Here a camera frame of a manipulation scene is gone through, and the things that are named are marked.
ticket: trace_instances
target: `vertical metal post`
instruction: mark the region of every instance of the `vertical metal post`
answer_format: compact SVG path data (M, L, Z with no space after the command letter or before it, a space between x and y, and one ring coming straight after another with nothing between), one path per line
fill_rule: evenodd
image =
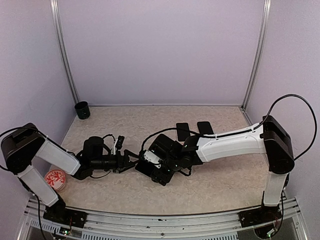
M254 89L254 85L255 85L255 81L256 81L256 77L257 77L257 73L258 73L258 68L259 68L259 64L260 64L260 60L261 60L261 56L262 56L262 52L263 52L263 48L264 48L267 27L268 27L268 22L269 22L270 6L271 6L271 0L264 0L264 8L263 8L260 33L259 33L258 46L257 46L255 57L254 57L254 62L253 62L252 70L251 70L249 84L246 89L246 93L245 93L243 103L241 106L245 112L246 112L252 91Z
M50 0L50 4L51 4L52 15L53 15L53 23L54 23L54 27L55 27L55 33L56 33L56 37L58 40L58 46L60 49L61 58L62 58L64 70L66 73L68 85L70 87L73 101L75 104L77 104L80 100L79 100L79 96L78 96L78 92L76 89L76 85L75 85L73 76L71 74L71 69L70 69L70 65L69 65L69 61L68 61L68 57L67 57L67 52L66 52L66 47L65 47L65 42L64 42L64 35L62 32L62 26L61 26L61 21L60 21L58 0Z

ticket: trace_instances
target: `table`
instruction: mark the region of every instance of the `table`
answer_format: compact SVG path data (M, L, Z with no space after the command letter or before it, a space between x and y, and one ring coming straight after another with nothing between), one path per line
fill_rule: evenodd
M187 122L190 130L197 132L197 122L209 121L215 133L247 126L240 109L233 106L97 106L90 111L86 120L75 118L63 140L64 148L77 153L89 137L112 133L125 136L122 150L138 153L147 136L176 123ZM176 140L175 131L166 135ZM105 142L112 145L112 139L106 138ZM95 176L103 174L94 172ZM265 158L247 154L194 166L189 177L176 173L166 186L134 169L82 181L67 176L59 194L67 206L110 213L214 213L259 205L267 174Z

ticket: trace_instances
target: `red and white bowl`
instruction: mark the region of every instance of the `red and white bowl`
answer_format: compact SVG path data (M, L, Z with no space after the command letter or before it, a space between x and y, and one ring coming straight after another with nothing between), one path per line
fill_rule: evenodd
M60 169L49 171L44 179L56 191L62 190L66 185L66 173Z

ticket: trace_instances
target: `white wall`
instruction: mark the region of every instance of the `white wall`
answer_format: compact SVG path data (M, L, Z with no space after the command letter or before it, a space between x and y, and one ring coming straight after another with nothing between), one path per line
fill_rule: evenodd
M61 142L75 113L50 2L2 0L0 11L0 133L33 122ZM42 174L49 167L35 165ZM28 194L12 173L0 170L0 183L1 239L13 240Z
M241 105L263 0L59 1L79 96L91 105Z
M261 65L248 114L260 121L281 95L295 93L313 106L320 123L320 3L315 0L275 0ZM294 155L311 142L314 124L308 107L287 98L272 115L292 138ZM320 140L296 161L287 191L296 196L312 240L320 239Z

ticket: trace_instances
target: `beige table surface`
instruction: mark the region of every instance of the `beige table surface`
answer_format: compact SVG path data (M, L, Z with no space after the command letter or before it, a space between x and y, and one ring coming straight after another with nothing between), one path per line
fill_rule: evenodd
M150 134L176 123L187 122L198 131L197 122L209 121L215 133L247 126L238 107L224 106L110 106L91 107L86 120L76 118L62 146L79 152L90 136L112 133L125 136L124 149L138 153ZM176 140L176 132L166 135ZM154 138L148 141L149 147ZM111 147L112 139L105 140ZM103 171L95 171L100 176ZM113 213L179 215L212 213L259 205L268 167L262 155L226 157L194 166L189 177L176 173L162 186L135 169L110 173L101 179L77 180L67 176L59 192L71 207Z

